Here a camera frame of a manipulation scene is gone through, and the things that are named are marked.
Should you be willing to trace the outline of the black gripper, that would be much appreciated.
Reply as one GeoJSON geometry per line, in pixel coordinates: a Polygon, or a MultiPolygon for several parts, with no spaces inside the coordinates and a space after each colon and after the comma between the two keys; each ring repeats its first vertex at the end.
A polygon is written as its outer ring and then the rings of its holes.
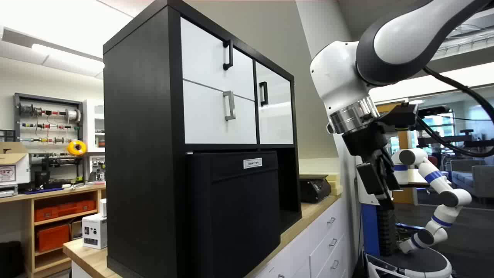
{"type": "Polygon", "coordinates": [[[377,199],[389,199],[389,191],[399,186],[394,163],[386,151],[386,132],[411,128],[415,121],[417,106],[400,103],[389,112],[369,117],[363,126],[343,134],[349,152],[361,157],[357,168],[366,191],[377,199]]]}

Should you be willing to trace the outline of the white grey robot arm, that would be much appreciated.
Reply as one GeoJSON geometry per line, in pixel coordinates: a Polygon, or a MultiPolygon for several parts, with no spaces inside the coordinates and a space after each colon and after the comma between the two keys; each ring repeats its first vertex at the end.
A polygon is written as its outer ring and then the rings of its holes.
{"type": "Polygon", "coordinates": [[[454,27],[491,4],[493,0],[428,0],[372,23],[357,41],[329,43],[314,57],[311,77],[327,112],[327,129],[361,157],[358,174],[378,200],[389,199],[399,182],[369,89],[417,74],[454,27]]]}

